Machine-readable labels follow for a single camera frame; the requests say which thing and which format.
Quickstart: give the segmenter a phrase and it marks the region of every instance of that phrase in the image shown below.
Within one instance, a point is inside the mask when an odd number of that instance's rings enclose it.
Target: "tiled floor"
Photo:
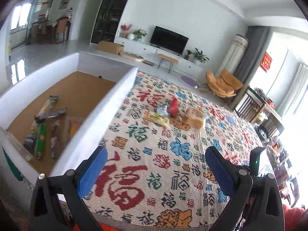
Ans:
[[[123,59],[120,56],[115,56],[106,52],[97,51],[95,49],[95,45],[89,45],[85,42],[80,41],[66,41],[60,44],[32,44],[23,46],[11,53],[11,61],[10,65],[6,67],[7,69],[7,78],[10,82],[10,86],[13,85],[16,81],[20,80],[19,76],[23,77],[23,75],[19,74],[20,70],[23,69],[23,62],[19,63],[20,60],[24,60],[24,73],[25,75],[29,75],[37,69],[43,67],[44,65],[60,59],[64,56],[70,55],[77,51],[91,52],[97,55],[105,56],[108,58],[116,58],[119,61],[124,61],[126,63],[135,65],[139,67],[139,70],[142,72],[146,72],[150,75],[158,76],[164,80],[169,82],[173,82],[174,84],[189,89],[192,93],[195,93],[219,106],[222,105],[222,100],[215,96],[212,92],[202,93],[197,91],[194,87],[188,85],[184,81],[182,81],[180,74],[171,71],[168,73],[168,69],[164,67],[157,68],[157,65],[150,66],[144,63],[129,61],[127,59]]]

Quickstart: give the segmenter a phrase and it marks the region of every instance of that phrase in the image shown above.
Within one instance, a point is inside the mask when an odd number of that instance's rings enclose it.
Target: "blue gripper pad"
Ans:
[[[105,147],[98,146],[88,160],[84,160],[76,169],[77,193],[82,199],[90,194],[96,179],[107,162],[108,152]]]
[[[213,172],[213,175],[215,176],[215,179],[218,182],[222,192],[232,198],[235,195],[235,181],[228,172],[228,169],[230,168],[225,167],[232,164],[227,164],[227,161],[221,156],[219,151],[214,146],[208,147],[206,149],[205,161]]]

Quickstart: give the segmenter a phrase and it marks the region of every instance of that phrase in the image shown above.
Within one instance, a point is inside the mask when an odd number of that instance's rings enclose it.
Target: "white storage box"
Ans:
[[[36,183],[40,171],[30,164],[31,161],[27,162],[22,158],[8,140],[5,131],[13,128],[14,120],[21,117],[21,113],[26,112],[26,108],[29,105],[31,106],[31,103],[41,94],[66,77],[74,76],[75,72],[79,76],[85,73],[84,75],[88,76],[87,79],[89,75],[95,76],[93,77],[95,82],[98,82],[98,76],[101,76],[102,79],[107,81],[106,84],[109,87],[106,89],[105,96],[98,101],[93,110],[90,110],[81,127],[64,148],[49,176],[63,175],[68,169],[76,169],[83,160],[88,159],[95,151],[115,113],[131,90],[138,68],[95,54],[78,52],[38,69],[2,95],[0,98],[0,143],[16,168],[33,185]]]

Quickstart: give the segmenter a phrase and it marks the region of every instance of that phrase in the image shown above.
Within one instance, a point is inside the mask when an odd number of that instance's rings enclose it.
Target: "green package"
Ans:
[[[39,134],[36,142],[35,154],[37,159],[41,159],[46,143],[46,124],[42,123],[39,126]]]

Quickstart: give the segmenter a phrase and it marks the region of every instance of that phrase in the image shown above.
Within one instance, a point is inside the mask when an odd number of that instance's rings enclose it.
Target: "bedspread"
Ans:
[[[171,128],[142,119],[161,103],[179,99],[179,113],[206,114],[197,131],[170,117]],[[138,72],[135,85],[100,143],[108,161],[84,198],[98,221],[119,229],[209,228],[228,202],[205,162],[215,146],[233,164],[249,164],[261,142],[250,123],[208,100],[158,77]]]

